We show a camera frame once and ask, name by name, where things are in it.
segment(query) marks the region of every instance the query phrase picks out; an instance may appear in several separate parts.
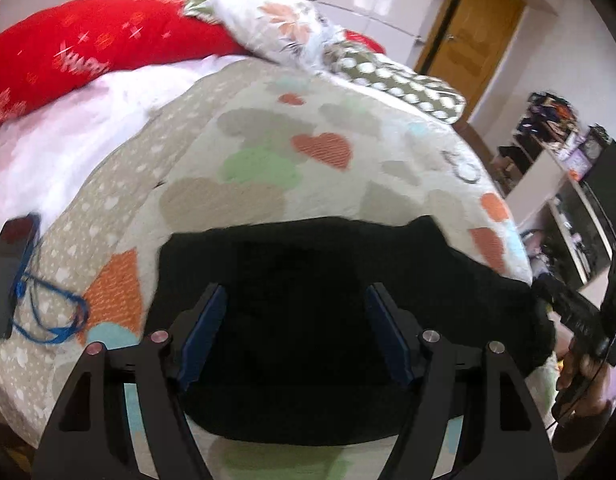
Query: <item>polka dot fabric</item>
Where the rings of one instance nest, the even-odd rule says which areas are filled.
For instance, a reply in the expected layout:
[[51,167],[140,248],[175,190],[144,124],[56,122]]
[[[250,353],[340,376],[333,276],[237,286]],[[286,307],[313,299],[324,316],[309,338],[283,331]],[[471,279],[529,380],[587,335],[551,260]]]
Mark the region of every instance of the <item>polka dot fabric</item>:
[[419,75],[361,43],[336,43],[325,58],[326,66],[340,77],[393,95],[446,124],[456,123],[466,108],[466,98],[445,81]]

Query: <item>door frame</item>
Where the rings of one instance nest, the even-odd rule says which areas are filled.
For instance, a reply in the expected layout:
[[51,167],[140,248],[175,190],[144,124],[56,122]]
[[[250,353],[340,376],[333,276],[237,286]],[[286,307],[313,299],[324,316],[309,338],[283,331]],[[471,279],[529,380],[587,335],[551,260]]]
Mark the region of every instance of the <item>door frame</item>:
[[[521,2],[524,4],[524,6],[520,10],[517,19],[511,24],[511,27],[506,32],[508,36],[508,41],[504,45],[502,45],[502,47],[498,51],[498,59],[499,59],[498,62],[493,63],[493,65],[488,70],[487,77],[484,79],[483,83],[479,86],[478,97],[474,100],[473,103],[466,103],[466,109],[464,110],[464,114],[462,115],[461,121],[465,121],[465,122],[468,121],[470,115],[472,114],[472,111],[474,110],[476,105],[482,100],[484,92],[486,91],[486,88],[488,88],[488,85],[492,81],[492,77],[495,75],[501,63],[501,60],[504,56],[504,53],[506,52],[508,46],[510,45],[510,40],[512,40],[513,36],[515,35],[515,31],[517,30],[517,27],[523,15],[524,9],[527,6],[527,2],[525,0],[521,0]],[[437,13],[437,17],[435,18],[435,22],[433,23],[433,26],[430,29],[430,32],[428,33],[426,44],[424,45],[424,48],[421,50],[417,63],[415,64],[413,68],[415,72],[421,73],[421,70],[424,67],[424,64],[428,60],[428,57],[430,56],[430,54],[433,51],[433,48],[435,47],[435,43],[438,43],[438,40],[437,40],[438,36],[440,35],[441,32],[445,31],[445,28],[450,24],[450,21],[453,18],[454,9],[452,7],[456,9],[456,6],[458,4],[459,2],[456,0],[444,0],[443,3],[441,4],[441,7],[439,8],[439,11]]]

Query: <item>blue cable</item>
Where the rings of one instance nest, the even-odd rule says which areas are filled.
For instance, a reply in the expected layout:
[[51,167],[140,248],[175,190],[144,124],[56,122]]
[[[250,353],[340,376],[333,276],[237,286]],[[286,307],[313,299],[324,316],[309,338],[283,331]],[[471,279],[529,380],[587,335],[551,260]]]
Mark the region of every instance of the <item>blue cable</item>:
[[[38,216],[34,217],[34,222],[36,227],[35,230],[38,232]],[[33,343],[38,343],[42,345],[60,345],[61,343],[64,343],[65,341],[70,339],[73,335],[81,332],[86,327],[86,323],[88,322],[88,316],[90,315],[90,307],[88,306],[88,302],[82,296],[73,294],[69,290],[59,288],[58,286],[53,285],[53,283],[47,282],[46,280],[43,280],[41,278],[38,278],[37,276],[32,275],[29,272],[26,272],[26,268],[28,267],[28,263],[32,260],[33,254],[37,253],[38,255],[37,249],[41,241],[37,236],[35,236],[35,238],[35,244],[31,248],[26,250],[26,252],[24,253],[24,257],[21,261],[21,266],[19,267],[17,275],[20,276],[20,278],[16,280],[14,290],[17,299],[22,300],[24,298],[24,296],[26,295],[27,281],[31,280],[34,285],[39,285],[46,290],[49,290],[50,292],[54,292],[55,294],[66,298],[67,301],[72,301],[76,305],[76,308],[68,325],[57,327],[46,326],[41,321],[41,316],[39,315],[39,311],[37,309],[37,301],[35,300],[36,290],[32,289],[30,291],[30,306],[32,309],[32,315],[35,318],[37,324],[42,329],[53,334],[54,337],[51,339],[38,339],[37,337],[34,337],[30,332],[28,332],[24,327],[19,325],[19,323],[14,320],[14,316],[12,319],[12,325],[15,327],[17,332],[24,336],[25,339],[28,339]]]

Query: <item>television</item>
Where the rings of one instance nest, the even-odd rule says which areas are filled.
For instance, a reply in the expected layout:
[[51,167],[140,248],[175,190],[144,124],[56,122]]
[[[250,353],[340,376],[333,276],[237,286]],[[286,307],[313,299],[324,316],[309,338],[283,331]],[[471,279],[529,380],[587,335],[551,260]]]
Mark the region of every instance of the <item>television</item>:
[[[582,180],[603,210],[616,236],[616,142],[613,141],[599,156],[592,170]],[[612,233],[606,235],[613,243]]]

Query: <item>black cloth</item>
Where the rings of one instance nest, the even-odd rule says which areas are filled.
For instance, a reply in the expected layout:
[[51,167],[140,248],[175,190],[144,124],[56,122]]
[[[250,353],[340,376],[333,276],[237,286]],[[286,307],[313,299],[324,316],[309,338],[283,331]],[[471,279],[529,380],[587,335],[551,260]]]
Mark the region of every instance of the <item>black cloth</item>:
[[554,345],[530,288],[450,248],[430,217],[400,227],[320,218],[175,234],[160,252],[145,332],[168,328],[209,282],[227,289],[226,318],[182,406],[235,440],[326,446],[399,432],[408,395],[391,382],[364,313],[373,282],[451,342],[503,342],[524,375]]
[[533,165],[533,162],[528,159],[524,150],[519,146],[499,146],[498,151],[499,155],[511,158],[517,169],[521,171],[521,174],[526,174],[530,166]]

